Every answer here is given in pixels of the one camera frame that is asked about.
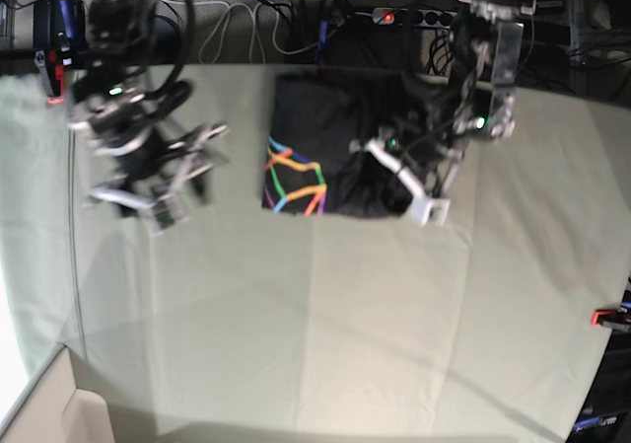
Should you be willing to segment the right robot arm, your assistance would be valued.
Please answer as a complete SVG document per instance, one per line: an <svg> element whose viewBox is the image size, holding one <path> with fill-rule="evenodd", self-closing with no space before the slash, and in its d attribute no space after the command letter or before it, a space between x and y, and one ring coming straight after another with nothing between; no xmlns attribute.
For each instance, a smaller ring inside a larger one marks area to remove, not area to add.
<svg viewBox="0 0 631 443"><path fill-rule="evenodd" d="M185 25L173 67L162 85L146 88L143 77L158 45L157 3L93 0L89 7L93 43L86 54L85 74L72 86L68 125L115 166L108 180L91 188L91 202L113 204L124 217L166 229L185 216L179 193L186 185L205 200L204 177L213 167L207 144L227 133L228 126L201 124L177 138L161 131L161 123L193 92L181 73L196 18L193 0L183 0Z"/></svg>

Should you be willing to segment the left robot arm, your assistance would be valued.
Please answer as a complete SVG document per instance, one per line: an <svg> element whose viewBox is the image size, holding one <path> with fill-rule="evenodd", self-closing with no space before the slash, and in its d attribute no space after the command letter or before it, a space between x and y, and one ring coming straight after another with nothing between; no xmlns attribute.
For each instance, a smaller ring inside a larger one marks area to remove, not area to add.
<svg viewBox="0 0 631 443"><path fill-rule="evenodd" d="M416 199L441 200L472 140L511 135L523 27L536 0L458 0L448 30L453 57L446 84L418 77L407 63L398 74L373 73L366 85L389 96L373 138L354 142L356 176L345 192L390 212Z"/></svg>

